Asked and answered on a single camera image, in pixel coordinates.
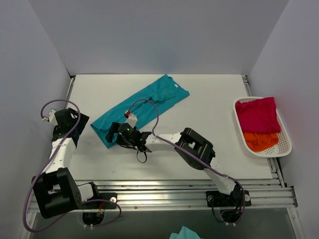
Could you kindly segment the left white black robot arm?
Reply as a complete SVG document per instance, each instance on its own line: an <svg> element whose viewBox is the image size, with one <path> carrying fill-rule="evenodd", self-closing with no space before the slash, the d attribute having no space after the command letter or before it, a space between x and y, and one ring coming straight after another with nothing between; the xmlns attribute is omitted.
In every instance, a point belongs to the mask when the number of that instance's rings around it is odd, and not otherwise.
<svg viewBox="0 0 319 239"><path fill-rule="evenodd" d="M45 219L81 209L82 203L89 209L100 205L97 186L93 182L78 186L68 169L88 119L71 108L49 113L48 121L54 125L50 155L53 160L43 169L33 187Z"/></svg>

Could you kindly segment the teal t shirt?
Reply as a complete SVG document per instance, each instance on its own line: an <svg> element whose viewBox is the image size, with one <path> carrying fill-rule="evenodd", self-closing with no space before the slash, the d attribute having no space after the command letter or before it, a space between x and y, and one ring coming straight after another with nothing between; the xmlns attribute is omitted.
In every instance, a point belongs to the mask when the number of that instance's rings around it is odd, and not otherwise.
<svg viewBox="0 0 319 239"><path fill-rule="evenodd" d="M113 122L124 123L126 121L124 113L129 107L132 107L130 112L138 119L137 128L141 129L156 119L157 115L165 113L189 95L189 91L175 82L171 76L163 75L105 112L91 123L91 127L102 143L107 148L111 148L116 145L115 140L107 142L106 136Z"/></svg>

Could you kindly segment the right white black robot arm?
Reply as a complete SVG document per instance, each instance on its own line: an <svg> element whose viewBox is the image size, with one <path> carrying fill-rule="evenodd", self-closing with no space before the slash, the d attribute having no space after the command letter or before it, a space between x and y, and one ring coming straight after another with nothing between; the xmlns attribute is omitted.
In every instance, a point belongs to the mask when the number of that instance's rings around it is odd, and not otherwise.
<svg viewBox="0 0 319 239"><path fill-rule="evenodd" d="M221 172L219 163L211 165L215 158L213 144L196 131L186 127L182 132L158 134L154 131L140 132L128 122L113 122L105 136L108 143L133 149L144 154L155 151L175 151L190 167L203 171L216 185L226 205L234 205L244 197L244 190L231 176Z"/></svg>

